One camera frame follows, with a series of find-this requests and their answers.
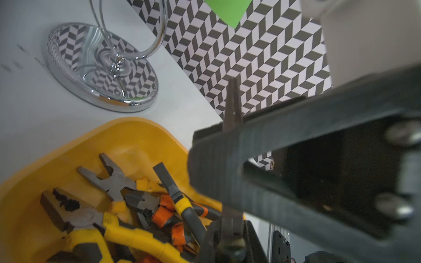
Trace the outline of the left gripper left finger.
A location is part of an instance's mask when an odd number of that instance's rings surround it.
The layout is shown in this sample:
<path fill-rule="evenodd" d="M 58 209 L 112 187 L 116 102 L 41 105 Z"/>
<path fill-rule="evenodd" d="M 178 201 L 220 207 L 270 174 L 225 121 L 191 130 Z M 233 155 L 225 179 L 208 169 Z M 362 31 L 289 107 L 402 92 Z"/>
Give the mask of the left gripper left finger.
<path fill-rule="evenodd" d="M 216 263 L 219 238 L 220 220 L 216 220 L 208 226 L 205 238 L 201 242 L 194 263 Z"/>

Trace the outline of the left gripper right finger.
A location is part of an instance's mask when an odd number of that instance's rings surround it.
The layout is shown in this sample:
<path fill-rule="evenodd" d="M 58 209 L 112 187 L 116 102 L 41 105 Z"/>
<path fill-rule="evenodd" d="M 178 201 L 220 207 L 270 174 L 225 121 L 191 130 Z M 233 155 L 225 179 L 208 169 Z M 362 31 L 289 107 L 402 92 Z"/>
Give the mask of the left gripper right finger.
<path fill-rule="evenodd" d="M 249 220 L 244 221 L 243 238 L 246 242 L 246 258 L 243 263 L 268 263 L 265 251 Z"/>

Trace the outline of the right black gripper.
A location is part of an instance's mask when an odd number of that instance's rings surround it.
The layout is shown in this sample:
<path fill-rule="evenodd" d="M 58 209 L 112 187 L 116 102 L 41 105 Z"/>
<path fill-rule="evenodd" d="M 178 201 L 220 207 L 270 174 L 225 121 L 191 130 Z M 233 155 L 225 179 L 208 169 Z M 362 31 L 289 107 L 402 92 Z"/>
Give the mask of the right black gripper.
<path fill-rule="evenodd" d="M 195 132 L 199 193 L 360 263 L 421 260 L 421 68 Z"/>

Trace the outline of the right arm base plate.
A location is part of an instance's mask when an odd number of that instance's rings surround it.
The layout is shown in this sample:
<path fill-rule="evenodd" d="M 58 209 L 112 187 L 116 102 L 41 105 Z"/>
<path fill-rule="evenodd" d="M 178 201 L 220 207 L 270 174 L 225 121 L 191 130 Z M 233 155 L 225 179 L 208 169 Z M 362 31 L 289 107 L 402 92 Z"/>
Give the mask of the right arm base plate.
<path fill-rule="evenodd" d="M 270 254 L 271 263 L 290 263 L 291 246 L 280 231 L 274 231 Z"/>

